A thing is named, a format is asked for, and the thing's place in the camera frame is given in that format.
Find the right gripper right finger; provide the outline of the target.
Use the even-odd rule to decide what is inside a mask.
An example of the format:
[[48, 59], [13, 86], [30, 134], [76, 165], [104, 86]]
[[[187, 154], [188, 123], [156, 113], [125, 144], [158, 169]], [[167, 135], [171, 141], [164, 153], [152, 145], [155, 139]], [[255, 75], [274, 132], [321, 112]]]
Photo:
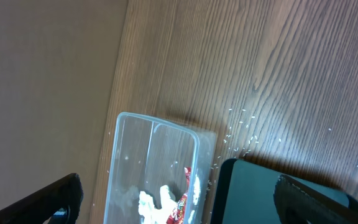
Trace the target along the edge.
[[358, 224], [358, 213], [288, 175], [280, 175], [273, 201], [281, 223]]

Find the red snack wrapper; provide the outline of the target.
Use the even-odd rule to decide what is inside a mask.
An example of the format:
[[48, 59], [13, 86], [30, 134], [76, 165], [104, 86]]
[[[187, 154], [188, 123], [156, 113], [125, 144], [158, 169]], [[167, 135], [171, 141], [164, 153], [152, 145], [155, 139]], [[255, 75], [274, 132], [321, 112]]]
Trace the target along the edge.
[[174, 209], [170, 213], [166, 224], [184, 224], [185, 219], [185, 209], [186, 209], [186, 202], [188, 198], [188, 189], [190, 186], [190, 175], [191, 175], [191, 167], [185, 167], [185, 177], [186, 177], [186, 192], [181, 196], [179, 201], [176, 203]]

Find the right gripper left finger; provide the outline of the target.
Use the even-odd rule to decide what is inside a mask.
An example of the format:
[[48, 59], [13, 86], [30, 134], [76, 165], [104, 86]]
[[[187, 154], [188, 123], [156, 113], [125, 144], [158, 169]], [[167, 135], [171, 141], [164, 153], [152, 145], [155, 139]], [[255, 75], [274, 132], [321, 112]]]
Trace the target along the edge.
[[71, 173], [0, 210], [0, 223], [75, 223], [82, 200], [80, 177]]

